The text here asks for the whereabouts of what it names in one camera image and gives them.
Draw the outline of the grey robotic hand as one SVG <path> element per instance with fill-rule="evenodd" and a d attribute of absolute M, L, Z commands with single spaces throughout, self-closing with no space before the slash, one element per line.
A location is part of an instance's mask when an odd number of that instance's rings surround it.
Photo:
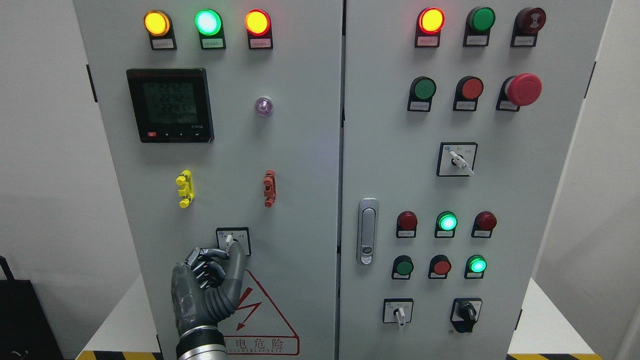
<path fill-rule="evenodd" d="M 173 268 L 171 296 L 181 338 L 201 326 L 217 326 L 237 310 L 246 255 L 230 235 L 225 248 L 194 248 Z"/>

